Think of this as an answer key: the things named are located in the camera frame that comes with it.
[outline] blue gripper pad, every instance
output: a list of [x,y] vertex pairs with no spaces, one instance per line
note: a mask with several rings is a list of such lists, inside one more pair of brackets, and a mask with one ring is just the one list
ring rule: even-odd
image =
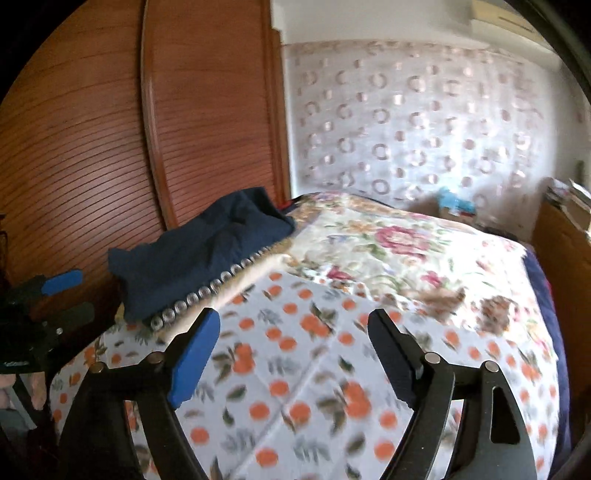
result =
[[209,310],[197,332],[189,340],[183,353],[172,368],[172,382],[168,392],[168,402],[175,410],[195,392],[203,369],[211,357],[213,348],[220,336],[220,316]]
[[55,295],[64,290],[76,287],[82,283],[82,270],[70,270],[69,272],[48,278],[41,287],[41,294]]

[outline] blanket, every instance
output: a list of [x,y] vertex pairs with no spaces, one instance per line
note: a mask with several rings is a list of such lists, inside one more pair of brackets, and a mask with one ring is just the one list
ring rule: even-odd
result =
[[293,231],[294,221],[257,187],[218,199],[152,244],[110,249],[109,271],[121,280],[125,319],[154,315]]

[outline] beaded trim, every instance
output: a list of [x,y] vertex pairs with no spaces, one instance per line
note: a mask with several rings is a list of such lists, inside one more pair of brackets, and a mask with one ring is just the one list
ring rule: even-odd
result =
[[219,278],[211,281],[208,286],[203,286],[197,290],[197,293],[191,292],[184,299],[174,302],[171,308],[163,310],[156,314],[150,320],[150,328],[153,332],[159,332],[163,328],[171,325],[176,318],[185,314],[189,307],[193,307],[202,300],[210,299],[218,295],[222,288],[227,286],[240,273],[247,270],[254,265],[259,259],[267,254],[276,254],[284,252],[291,246],[291,239],[287,238],[281,242],[276,243],[272,247],[264,247],[263,249],[251,255],[249,258],[243,259],[240,264],[234,264],[230,267],[230,271],[224,271]]

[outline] wooden slats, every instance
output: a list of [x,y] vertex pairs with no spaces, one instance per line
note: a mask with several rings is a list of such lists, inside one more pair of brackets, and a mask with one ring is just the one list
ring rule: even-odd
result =
[[82,268],[44,311],[119,301],[108,248],[163,231],[139,88],[143,0],[89,0],[33,55],[0,105],[0,211],[15,283]]
[[169,227],[186,223],[234,190],[264,186],[276,199],[264,5],[263,0],[147,3],[144,124]]

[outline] pink flower pattern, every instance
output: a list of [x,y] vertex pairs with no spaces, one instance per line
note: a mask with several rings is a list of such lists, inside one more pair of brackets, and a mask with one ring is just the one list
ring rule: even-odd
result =
[[425,259],[424,252],[429,250],[429,241],[425,235],[397,225],[381,228],[375,232],[375,239],[393,254]]
[[441,281],[441,278],[439,278],[439,275],[437,275],[437,273],[435,273],[433,270],[430,270],[427,272],[426,275],[423,275],[421,277],[421,280],[424,280],[424,281],[430,283],[435,288],[439,288],[443,284],[443,282]]
[[330,271],[326,274],[326,277],[331,280],[353,280],[353,277],[345,272],[341,272],[339,267],[333,265]]

